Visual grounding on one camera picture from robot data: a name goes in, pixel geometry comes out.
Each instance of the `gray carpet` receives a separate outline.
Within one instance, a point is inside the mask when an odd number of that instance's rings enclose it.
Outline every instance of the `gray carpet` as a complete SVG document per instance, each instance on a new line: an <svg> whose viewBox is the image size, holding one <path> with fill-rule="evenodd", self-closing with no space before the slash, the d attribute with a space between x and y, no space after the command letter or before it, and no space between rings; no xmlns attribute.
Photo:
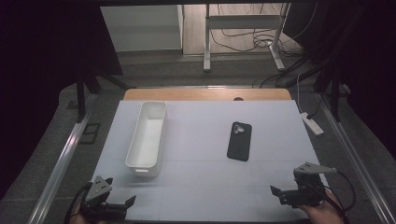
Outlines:
<svg viewBox="0 0 396 224"><path fill-rule="evenodd" d="M287 59L290 65L295 59ZM212 71L202 71L202 61L196 59L176 60L175 62L145 62L125 63L122 65L124 77L120 80L138 87L144 86L206 86L206 85L245 85L250 86L257 78L267 78L276 74L274 63L269 59L250 60L241 57L237 60L224 58L214 59ZM299 71L285 77L284 80L296 77ZM49 209L45 223L63 223L64 212L67 210L74 194L87 181L91 180L103 145L106 141L112 118L116 112L118 102L124 91L114 84L98 78L103 89L94 106L92 117L89 120L91 128L97 128L97 136L84 134L81 138L68 171ZM318 98L309 88L315 77L300 84L300 105L303 111L314 112L318 106ZM271 87L274 79L265 85ZM293 99L297 99L296 88L291 88ZM35 203L41 194L50 172L56 163L63 147L77 120L77 110L73 109L76 101L75 87L71 86L62 91L60 104L54 118L43 136L34 155L26 164L18 179L0 202L1 223L26 223ZM355 144L362 159L369 168L382 193L387 198L389 207L396 211L396 162L387 150L359 120L346 99L340 100L340 117ZM344 171L354 185L358 200L356 206L348 213L351 223L380 223L380 220L371 204L370 199L356 177L344 150L341 148L332 127L320 109L314 120L324 130L320 137L308 131L319 161L323 165L336 167ZM345 204L350 202L350 190L347 183L337 175L327 175L329 184L339 193Z"/></svg>

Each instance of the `smartphone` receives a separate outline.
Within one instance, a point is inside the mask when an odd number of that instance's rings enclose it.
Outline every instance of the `smartphone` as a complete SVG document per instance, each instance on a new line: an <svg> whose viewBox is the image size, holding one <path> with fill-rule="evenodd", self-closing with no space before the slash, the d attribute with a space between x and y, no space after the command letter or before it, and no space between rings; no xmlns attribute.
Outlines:
<svg viewBox="0 0 396 224"><path fill-rule="evenodd" d="M231 128L227 157L238 161L247 161L250 151L251 125L234 122Z"/></svg>

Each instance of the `white wall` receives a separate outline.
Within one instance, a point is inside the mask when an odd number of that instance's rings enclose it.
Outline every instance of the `white wall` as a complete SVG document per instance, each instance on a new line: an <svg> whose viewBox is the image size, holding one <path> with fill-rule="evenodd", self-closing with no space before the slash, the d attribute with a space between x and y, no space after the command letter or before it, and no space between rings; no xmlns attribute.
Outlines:
<svg viewBox="0 0 396 224"><path fill-rule="evenodd" d="M182 48L177 6L101 9L117 52Z"/></svg>

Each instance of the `white table surface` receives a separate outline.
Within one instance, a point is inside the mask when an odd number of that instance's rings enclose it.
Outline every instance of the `white table surface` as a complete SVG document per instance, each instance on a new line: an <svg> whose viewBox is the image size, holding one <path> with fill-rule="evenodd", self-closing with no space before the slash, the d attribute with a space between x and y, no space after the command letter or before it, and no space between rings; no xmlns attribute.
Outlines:
<svg viewBox="0 0 396 224"><path fill-rule="evenodd" d="M318 164L294 101L166 101L163 166L155 178L136 177L125 165L143 103L120 101L92 177L114 178L109 203L137 196L127 220L256 222L306 217L299 209L281 205L270 190L270 185L296 189L293 168L306 161ZM252 125L247 162L227 158L235 121Z"/></svg>

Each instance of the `white plastic tray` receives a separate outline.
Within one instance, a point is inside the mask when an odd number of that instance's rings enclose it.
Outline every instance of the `white plastic tray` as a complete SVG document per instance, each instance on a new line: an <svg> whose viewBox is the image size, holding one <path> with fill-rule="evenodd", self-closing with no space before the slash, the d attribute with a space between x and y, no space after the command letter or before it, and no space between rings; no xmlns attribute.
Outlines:
<svg viewBox="0 0 396 224"><path fill-rule="evenodd" d="M165 116L164 102L142 104L125 160L137 176L157 176L161 171Z"/></svg>

